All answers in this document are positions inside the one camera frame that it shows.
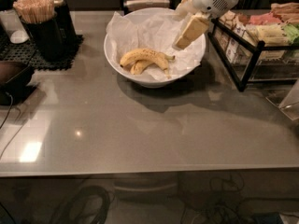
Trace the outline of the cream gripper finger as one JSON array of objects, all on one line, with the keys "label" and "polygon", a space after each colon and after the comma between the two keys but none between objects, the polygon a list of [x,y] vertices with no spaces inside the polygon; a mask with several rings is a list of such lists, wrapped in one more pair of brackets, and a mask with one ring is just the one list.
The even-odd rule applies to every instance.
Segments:
[{"label": "cream gripper finger", "polygon": [[192,16],[192,0],[181,0],[174,11],[175,21],[187,20]]},{"label": "cream gripper finger", "polygon": [[207,14],[188,14],[184,19],[174,45],[178,49],[186,49],[193,41],[201,36],[209,26]]}]

